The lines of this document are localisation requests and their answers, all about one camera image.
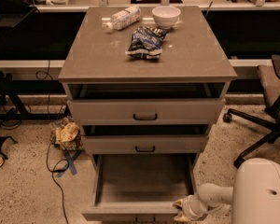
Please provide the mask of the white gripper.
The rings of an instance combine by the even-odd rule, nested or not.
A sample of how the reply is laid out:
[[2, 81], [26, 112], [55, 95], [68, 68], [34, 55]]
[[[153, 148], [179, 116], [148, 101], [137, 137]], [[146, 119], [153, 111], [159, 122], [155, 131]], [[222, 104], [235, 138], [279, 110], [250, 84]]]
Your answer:
[[173, 206], [182, 208], [175, 217], [175, 222], [190, 222], [197, 220], [205, 215], [208, 211], [208, 206], [201, 202], [197, 195], [189, 195], [184, 199], [178, 199], [173, 203]]

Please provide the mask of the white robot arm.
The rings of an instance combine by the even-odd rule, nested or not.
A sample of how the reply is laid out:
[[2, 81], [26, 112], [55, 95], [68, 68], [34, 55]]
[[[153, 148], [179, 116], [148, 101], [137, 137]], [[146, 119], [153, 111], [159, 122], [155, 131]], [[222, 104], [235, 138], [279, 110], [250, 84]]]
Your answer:
[[196, 221], [230, 208], [231, 224], [280, 224], [280, 164], [249, 159], [238, 168], [231, 187], [204, 183], [174, 206], [179, 209], [177, 222]]

